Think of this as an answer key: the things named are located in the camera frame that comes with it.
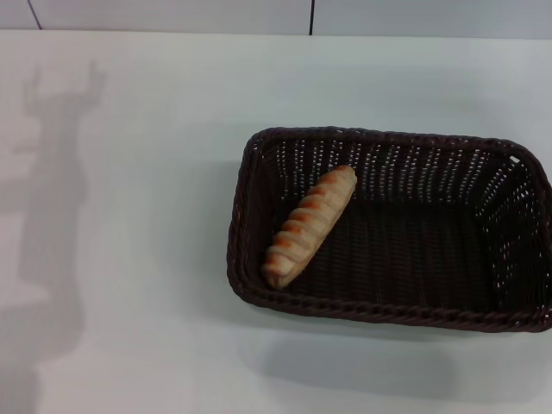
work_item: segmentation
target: white tabletop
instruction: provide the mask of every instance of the white tabletop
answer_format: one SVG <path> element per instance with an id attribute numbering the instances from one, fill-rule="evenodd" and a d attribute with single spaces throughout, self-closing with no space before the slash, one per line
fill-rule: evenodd
<path id="1" fill-rule="evenodd" d="M 552 333 L 243 303 L 227 231 L 271 126 L 497 136 L 552 173 L 552 41 L 0 32 L 2 414 L 543 413 Z"/>

